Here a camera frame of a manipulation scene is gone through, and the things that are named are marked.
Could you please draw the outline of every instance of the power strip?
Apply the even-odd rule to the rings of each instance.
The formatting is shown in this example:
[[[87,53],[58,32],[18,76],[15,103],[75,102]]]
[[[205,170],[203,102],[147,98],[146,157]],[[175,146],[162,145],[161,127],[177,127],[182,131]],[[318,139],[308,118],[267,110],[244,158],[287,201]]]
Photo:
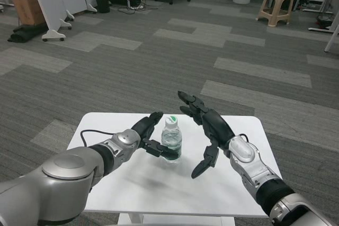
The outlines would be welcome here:
[[[144,9],[144,6],[143,5],[139,5],[139,6],[136,6],[136,7],[134,7],[134,6],[131,6],[131,8],[130,8],[131,10],[139,10],[139,9]]]

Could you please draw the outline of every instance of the gray carpet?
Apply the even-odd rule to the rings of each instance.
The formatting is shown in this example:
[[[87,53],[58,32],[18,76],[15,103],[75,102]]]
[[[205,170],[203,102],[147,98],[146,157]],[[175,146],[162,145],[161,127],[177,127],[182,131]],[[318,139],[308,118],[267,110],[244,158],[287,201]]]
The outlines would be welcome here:
[[[262,0],[147,1],[156,10],[84,14],[64,42],[6,42],[15,10],[0,14],[0,180],[67,148],[87,112],[179,113],[176,91],[225,115],[261,119],[285,181],[339,223],[339,46],[308,32],[315,14],[267,29]],[[105,225],[83,213],[68,225]],[[236,225],[270,225],[236,218]]]

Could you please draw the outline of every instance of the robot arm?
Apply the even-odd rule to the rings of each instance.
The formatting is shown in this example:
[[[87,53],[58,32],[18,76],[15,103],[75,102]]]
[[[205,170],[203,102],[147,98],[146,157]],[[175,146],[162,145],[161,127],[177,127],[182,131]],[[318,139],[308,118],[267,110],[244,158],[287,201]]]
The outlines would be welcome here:
[[[110,139],[67,150],[27,175],[0,183],[0,225],[61,225],[73,220],[85,209],[92,187],[138,148],[157,157],[177,157],[175,151],[149,140],[162,116],[152,113]]]
[[[214,110],[205,107],[202,100],[184,92],[179,98],[189,107],[180,110],[202,125],[210,139],[204,160],[193,170],[192,178],[201,175],[209,167],[214,167],[219,149],[230,159],[231,166],[239,173],[242,182],[253,199],[270,217],[275,226],[334,226],[320,214],[305,198],[296,194],[261,159],[259,150],[244,134],[235,135],[225,120]]]

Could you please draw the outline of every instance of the cardboard box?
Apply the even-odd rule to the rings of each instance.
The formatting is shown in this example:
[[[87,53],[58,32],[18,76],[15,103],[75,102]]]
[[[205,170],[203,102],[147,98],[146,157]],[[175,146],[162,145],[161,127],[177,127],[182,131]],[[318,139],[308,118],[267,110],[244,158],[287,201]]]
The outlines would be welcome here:
[[[22,24],[39,25],[45,22],[38,0],[13,0]]]

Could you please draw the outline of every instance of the water bottle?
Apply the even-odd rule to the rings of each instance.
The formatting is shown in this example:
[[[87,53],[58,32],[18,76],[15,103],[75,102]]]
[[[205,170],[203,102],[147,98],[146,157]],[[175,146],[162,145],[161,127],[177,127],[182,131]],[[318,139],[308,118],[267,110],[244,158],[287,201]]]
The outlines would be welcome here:
[[[168,159],[165,157],[166,161],[172,163],[178,162],[181,156],[181,142],[182,135],[178,126],[178,119],[175,116],[167,117],[165,120],[165,128],[161,134],[161,144],[176,151],[178,157],[175,159]]]

